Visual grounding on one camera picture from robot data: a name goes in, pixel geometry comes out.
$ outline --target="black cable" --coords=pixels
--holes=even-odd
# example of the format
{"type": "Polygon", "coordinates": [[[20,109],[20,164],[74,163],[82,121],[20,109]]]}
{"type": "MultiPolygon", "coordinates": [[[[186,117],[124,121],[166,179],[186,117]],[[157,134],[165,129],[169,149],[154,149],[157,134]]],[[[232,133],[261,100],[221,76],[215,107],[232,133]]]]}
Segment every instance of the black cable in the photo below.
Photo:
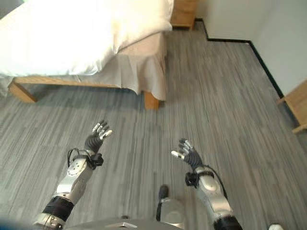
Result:
{"type": "Polygon", "coordinates": [[[73,151],[77,151],[78,155],[80,155],[80,150],[78,148],[70,149],[67,152],[67,167],[69,167],[71,165],[71,154],[72,154],[73,151]]]}
{"type": "Polygon", "coordinates": [[[71,154],[73,153],[73,151],[76,151],[78,153],[78,155],[80,155],[80,152],[85,152],[86,155],[88,156],[90,163],[92,163],[91,155],[88,153],[88,151],[86,151],[85,149],[80,150],[78,148],[73,148],[73,149],[70,149],[67,152],[67,167],[69,167],[71,165],[71,154]]]}
{"type": "Polygon", "coordinates": [[[204,167],[207,167],[209,169],[211,169],[214,174],[216,175],[217,179],[219,180],[220,184],[221,184],[221,187],[222,187],[222,190],[223,190],[223,193],[224,193],[224,196],[226,197],[226,199],[228,200],[228,196],[227,196],[227,193],[226,193],[226,190],[225,190],[225,187],[224,187],[224,184],[219,176],[219,174],[216,172],[216,170],[214,170],[214,168],[210,167],[209,165],[204,165],[204,167]]]}

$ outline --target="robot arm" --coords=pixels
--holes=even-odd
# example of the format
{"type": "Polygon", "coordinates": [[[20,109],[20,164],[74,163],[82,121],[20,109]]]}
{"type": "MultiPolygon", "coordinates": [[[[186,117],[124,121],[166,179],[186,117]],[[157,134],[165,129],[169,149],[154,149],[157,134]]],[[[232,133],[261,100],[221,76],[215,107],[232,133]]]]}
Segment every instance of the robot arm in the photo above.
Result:
{"type": "Polygon", "coordinates": [[[203,165],[198,152],[186,139],[179,141],[179,147],[179,152],[171,153],[192,167],[193,173],[186,174],[186,184],[196,188],[199,199],[207,207],[214,229],[242,230],[228,203],[223,183],[215,170],[203,165]]]}
{"type": "Polygon", "coordinates": [[[67,173],[58,185],[52,199],[41,214],[39,214],[34,225],[42,229],[60,230],[63,228],[73,207],[82,197],[87,181],[91,178],[93,170],[103,164],[103,159],[98,153],[103,141],[112,130],[108,130],[107,122],[101,121],[93,128],[93,133],[88,136],[84,144],[84,150],[71,149],[67,158],[67,173]]]}

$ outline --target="shoe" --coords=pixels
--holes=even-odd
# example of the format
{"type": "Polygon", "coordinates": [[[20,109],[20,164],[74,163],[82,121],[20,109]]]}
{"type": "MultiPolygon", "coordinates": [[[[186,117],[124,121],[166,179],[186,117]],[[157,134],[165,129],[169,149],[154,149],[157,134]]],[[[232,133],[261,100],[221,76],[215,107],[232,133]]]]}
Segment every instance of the shoe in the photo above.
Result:
{"type": "Polygon", "coordinates": [[[161,185],[159,190],[159,202],[168,197],[168,192],[169,192],[168,186],[166,184],[161,185]]]}

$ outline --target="white duvet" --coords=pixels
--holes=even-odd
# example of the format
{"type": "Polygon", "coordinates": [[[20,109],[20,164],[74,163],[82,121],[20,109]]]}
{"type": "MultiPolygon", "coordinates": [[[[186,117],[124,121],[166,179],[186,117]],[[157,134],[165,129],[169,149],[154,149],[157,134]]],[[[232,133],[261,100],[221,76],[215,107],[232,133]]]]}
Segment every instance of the white duvet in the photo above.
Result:
{"type": "Polygon", "coordinates": [[[171,30],[173,0],[29,0],[0,20],[0,75],[93,75],[171,30]]]}

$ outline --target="striped gray floor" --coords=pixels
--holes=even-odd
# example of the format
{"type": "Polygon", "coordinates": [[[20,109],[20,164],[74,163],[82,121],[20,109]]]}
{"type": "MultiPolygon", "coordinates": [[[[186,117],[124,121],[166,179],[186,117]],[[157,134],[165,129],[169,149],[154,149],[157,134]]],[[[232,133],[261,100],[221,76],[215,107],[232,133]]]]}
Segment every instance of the striped gray floor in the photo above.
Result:
{"type": "Polygon", "coordinates": [[[129,215],[153,219],[161,184],[185,206],[189,230],[210,229],[205,208],[184,184],[189,170],[171,158],[180,137],[222,177],[244,229],[280,222],[306,229],[307,134],[294,122],[250,47],[207,42],[202,31],[166,35],[167,101],[146,111],[128,90],[29,86],[39,99],[2,99],[1,217],[31,221],[66,171],[66,152],[83,146],[105,117],[114,134],[105,163],[88,183],[67,225],[129,215]]]}

